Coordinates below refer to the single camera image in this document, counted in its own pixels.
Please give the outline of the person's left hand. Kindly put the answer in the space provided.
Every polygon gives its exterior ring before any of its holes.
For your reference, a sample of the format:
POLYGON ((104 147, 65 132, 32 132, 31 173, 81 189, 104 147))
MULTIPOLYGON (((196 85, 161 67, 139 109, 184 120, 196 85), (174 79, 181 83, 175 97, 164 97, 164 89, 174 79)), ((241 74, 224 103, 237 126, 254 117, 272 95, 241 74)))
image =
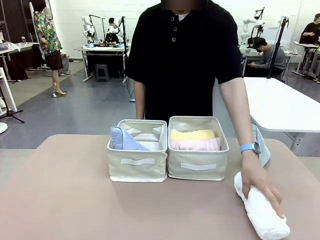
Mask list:
POLYGON ((263 193, 277 215, 281 219, 285 218, 281 207, 283 197, 261 165, 258 155, 252 150, 246 150, 242 153, 241 178, 242 192, 246 199, 248 199, 251 187, 255 187, 263 193))

